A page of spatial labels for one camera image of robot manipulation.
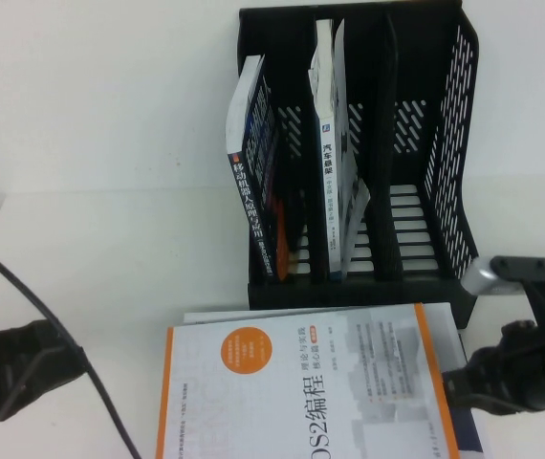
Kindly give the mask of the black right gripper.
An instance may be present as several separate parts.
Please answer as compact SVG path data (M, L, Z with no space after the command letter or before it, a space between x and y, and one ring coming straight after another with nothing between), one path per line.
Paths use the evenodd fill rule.
M525 291L534 319L504 325L497 345L472 354L468 371L442 374L449 406L497 416L545 410L545 286Z

